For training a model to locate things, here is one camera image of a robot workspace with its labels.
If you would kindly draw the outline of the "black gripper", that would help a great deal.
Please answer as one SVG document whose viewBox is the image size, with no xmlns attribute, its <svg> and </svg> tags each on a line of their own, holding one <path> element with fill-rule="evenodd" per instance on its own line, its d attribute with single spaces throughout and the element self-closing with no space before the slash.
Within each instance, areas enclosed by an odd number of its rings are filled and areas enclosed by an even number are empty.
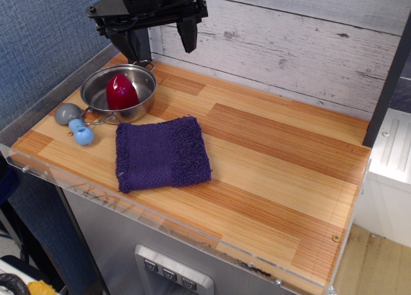
<svg viewBox="0 0 411 295">
<path fill-rule="evenodd" d="M 177 23 L 186 53 L 197 47 L 197 23 L 208 16 L 205 0 L 100 0 L 86 14 L 129 60 L 139 59 L 138 38 L 128 31 Z"/>
</svg>

